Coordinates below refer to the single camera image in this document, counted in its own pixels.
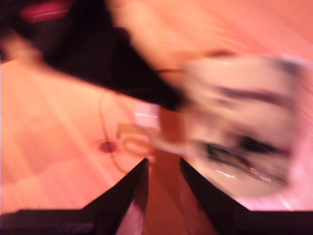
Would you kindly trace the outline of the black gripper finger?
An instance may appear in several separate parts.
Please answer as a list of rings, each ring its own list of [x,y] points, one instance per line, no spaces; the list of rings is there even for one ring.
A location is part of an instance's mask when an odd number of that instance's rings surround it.
[[[82,208],[95,235],[140,235],[149,194],[149,160],[143,159],[115,186]]]
[[[53,68],[88,83],[176,110],[183,95],[160,78],[112,23],[101,0],[36,0],[21,31]]]
[[[190,235],[253,235],[250,212],[180,158],[180,203]]]

